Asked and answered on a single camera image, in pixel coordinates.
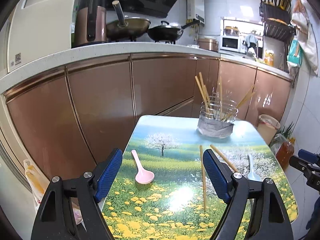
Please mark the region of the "orange white plastic bag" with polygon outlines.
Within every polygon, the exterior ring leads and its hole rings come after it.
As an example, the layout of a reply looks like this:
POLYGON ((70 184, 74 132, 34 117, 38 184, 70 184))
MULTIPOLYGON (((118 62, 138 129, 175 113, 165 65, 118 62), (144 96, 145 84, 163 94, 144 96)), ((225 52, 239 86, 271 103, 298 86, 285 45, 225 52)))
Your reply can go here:
MULTIPOLYGON (((40 207, 41 200, 44 196, 44 193, 49 185, 49 181, 41 177, 40 173, 37 171, 37 169, 31 163, 30 160, 25 159, 23 161, 23 166, 25 170, 25 177, 32 190, 35 212, 37 212, 40 207)), ((79 203, 76 198, 72 198, 72 208, 73 208, 75 222, 78 225, 83 221, 83 219, 82 219, 81 211, 79 208, 79 203)))

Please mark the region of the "beige trash bin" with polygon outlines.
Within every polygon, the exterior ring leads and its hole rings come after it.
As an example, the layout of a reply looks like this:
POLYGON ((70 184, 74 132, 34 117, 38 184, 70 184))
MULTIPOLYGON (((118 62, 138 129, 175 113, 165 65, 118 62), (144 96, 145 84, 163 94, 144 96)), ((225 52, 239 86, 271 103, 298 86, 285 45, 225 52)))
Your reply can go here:
POLYGON ((268 145, 273 137, 276 135, 276 132, 280 129, 280 123, 278 120, 272 116, 261 114, 259 115, 259 123, 257 131, 268 145))

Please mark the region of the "pink ceramic spoon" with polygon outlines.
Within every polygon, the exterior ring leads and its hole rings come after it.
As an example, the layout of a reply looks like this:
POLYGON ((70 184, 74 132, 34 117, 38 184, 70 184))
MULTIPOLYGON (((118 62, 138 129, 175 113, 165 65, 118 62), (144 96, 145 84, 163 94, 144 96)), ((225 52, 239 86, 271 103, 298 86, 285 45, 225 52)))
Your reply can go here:
POLYGON ((151 171, 148 171, 146 170, 142 163, 140 162, 140 159, 138 157, 138 154, 136 152, 136 150, 132 150, 131 151, 131 154, 136 162, 136 165, 137 165, 137 169, 138 169, 138 172, 135 176, 135 180, 137 183, 139 184, 142 184, 142 185, 146 185, 146 184, 149 184, 151 183, 154 178, 155 178, 155 175, 153 172, 151 171))

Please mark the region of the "teal hanging bag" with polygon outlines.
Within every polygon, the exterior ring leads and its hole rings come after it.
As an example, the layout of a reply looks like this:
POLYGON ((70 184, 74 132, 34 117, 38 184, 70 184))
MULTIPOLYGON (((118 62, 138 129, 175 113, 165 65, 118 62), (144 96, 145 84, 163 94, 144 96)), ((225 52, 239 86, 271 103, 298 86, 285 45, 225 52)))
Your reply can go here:
POLYGON ((296 37, 293 38, 289 53, 287 55, 287 64, 289 67, 298 67, 302 65, 303 50, 296 37))

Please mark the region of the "white water heater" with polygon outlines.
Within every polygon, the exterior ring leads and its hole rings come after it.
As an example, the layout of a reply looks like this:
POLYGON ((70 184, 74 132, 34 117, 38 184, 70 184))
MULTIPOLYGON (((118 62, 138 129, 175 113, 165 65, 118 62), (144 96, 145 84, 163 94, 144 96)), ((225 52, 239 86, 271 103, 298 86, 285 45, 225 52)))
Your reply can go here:
POLYGON ((205 24, 204 0, 187 0, 187 19, 205 24))

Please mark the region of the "green onions bag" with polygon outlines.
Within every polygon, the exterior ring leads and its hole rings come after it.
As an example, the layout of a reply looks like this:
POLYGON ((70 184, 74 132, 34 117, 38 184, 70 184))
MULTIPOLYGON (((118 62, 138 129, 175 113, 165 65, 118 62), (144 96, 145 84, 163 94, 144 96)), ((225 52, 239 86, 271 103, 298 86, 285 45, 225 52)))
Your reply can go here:
POLYGON ((274 155, 277 154, 278 150, 284 142, 289 142, 289 140, 292 138, 293 127, 294 122, 291 122, 289 126, 283 126, 276 132, 276 135, 272 138, 271 142, 269 143, 269 148, 274 155))

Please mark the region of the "landscape print table mat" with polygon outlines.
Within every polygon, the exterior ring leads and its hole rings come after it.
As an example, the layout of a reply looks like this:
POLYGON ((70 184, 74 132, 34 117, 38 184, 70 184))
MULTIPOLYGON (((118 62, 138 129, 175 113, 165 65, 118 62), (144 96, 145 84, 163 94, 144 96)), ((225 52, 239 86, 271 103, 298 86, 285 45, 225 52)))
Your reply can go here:
POLYGON ((244 175, 247 154, 260 178, 276 183, 289 215, 297 219, 298 206, 284 171, 256 128, 236 121, 224 139, 197 130, 196 118, 141 116, 123 155, 122 165, 104 201, 102 215, 115 239, 209 239, 226 208, 206 175, 207 209, 203 209, 200 149, 216 146, 244 175), (143 167, 154 173, 146 185, 131 154, 136 150, 143 167))

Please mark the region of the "brass coloured wok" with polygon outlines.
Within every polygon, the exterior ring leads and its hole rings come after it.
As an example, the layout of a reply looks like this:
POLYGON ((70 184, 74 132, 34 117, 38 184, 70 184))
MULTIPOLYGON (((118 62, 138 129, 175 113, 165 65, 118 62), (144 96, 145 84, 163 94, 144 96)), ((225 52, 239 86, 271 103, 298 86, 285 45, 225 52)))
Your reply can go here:
POLYGON ((125 17, 118 0, 114 0, 112 5, 118 19, 106 24, 106 37, 110 41, 136 41, 148 31, 150 20, 141 17, 125 17))

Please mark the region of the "white microwave oven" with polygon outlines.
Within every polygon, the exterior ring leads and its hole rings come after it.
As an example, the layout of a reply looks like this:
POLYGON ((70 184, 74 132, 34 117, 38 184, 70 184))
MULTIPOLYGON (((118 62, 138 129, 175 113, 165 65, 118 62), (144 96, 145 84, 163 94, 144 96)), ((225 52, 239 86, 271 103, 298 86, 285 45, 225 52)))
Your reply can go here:
POLYGON ((240 52, 240 37, 231 35, 220 36, 219 48, 220 50, 227 50, 233 52, 240 52))

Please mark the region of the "amber oil bottle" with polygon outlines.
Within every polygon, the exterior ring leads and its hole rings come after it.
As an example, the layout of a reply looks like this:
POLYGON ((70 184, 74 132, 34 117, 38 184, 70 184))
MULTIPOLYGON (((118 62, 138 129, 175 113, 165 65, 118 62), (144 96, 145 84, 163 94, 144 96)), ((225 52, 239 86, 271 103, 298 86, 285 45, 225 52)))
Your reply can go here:
POLYGON ((289 160, 294 154, 295 138, 290 138, 281 144, 278 152, 276 153, 276 159, 279 162, 281 168, 285 171, 289 165, 289 160))

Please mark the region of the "copper rice cooker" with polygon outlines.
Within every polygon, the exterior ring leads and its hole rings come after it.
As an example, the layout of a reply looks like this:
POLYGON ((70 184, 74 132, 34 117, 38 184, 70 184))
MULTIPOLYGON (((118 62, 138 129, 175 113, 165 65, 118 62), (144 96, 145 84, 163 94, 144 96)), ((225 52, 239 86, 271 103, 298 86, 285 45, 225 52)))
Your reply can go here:
POLYGON ((210 50, 210 51, 219 51, 219 42, 214 38, 199 38, 197 45, 201 49, 210 50))

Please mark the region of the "black wok with lid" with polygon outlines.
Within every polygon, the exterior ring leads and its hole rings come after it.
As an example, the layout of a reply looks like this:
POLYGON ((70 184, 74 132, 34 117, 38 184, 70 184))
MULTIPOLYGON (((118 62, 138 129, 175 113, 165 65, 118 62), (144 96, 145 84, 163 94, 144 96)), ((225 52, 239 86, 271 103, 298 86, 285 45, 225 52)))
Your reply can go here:
POLYGON ((149 28, 147 33, 149 38, 155 42, 176 44, 176 41, 183 35, 184 29, 199 23, 200 20, 193 20, 181 27, 174 27, 167 21, 161 21, 161 25, 149 28))

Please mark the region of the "yellow cooking oil jug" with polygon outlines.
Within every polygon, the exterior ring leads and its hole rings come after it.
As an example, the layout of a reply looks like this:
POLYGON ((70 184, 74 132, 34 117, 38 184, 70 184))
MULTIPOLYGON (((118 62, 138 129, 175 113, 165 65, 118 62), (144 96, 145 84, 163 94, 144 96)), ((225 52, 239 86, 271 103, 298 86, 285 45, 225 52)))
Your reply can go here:
POLYGON ((265 50, 264 64, 267 64, 268 66, 273 67, 273 64, 274 64, 274 51, 269 50, 269 49, 265 50))

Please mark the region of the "light blue ceramic spoon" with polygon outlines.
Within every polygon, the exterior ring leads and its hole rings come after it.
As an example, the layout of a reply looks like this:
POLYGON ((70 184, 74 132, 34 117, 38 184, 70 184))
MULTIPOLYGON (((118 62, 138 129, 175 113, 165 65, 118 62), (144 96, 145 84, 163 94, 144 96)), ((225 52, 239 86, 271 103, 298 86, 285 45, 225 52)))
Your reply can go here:
POLYGON ((249 174, 248 179, 252 181, 262 181, 262 179, 255 173, 253 165, 253 157, 250 153, 247 154, 249 161, 249 174))

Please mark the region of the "black wall storage rack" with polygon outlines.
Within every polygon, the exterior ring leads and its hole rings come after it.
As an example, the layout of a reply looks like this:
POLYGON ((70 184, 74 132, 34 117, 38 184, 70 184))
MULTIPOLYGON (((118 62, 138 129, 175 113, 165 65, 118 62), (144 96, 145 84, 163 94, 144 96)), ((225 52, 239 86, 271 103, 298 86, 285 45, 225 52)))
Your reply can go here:
POLYGON ((295 35, 290 23, 290 0, 260 0, 259 13, 264 24, 264 36, 287 42, 295 35))

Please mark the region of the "brown kitchen cabinets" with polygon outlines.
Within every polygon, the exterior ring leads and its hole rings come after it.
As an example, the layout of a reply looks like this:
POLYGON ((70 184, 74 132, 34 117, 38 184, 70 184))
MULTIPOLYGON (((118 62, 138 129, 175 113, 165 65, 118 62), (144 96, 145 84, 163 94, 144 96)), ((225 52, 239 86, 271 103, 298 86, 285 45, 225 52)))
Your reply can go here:
POLYGON ((254 95, 238 117, 256 124, 260 114, 281 119, 290 81, 266 67, 186 54, 124 54, 71 63, 7 90, 4 104, 31 159, 47 177, 74 178, 124 149, 143 115, 198 117, 208 90, 240 101, 254 95))

